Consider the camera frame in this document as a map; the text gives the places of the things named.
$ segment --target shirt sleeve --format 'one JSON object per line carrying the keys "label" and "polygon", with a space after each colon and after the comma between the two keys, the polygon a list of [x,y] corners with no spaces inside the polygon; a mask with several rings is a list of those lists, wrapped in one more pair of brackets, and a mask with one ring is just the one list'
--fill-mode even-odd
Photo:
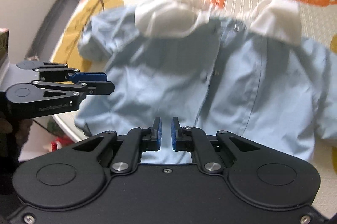
{"label": "shirt sleeve", "polygon": [[316,134],[337,147],[337,56],[326,51],[324,89],[317,108]]}
{"label": "shirt sleeve", "polygon": [[135,6],[124,6],[93,16],[78,42],[80,55],[92,61],[108,60],[132,42],[139,35],[134,24],[134,11]]}

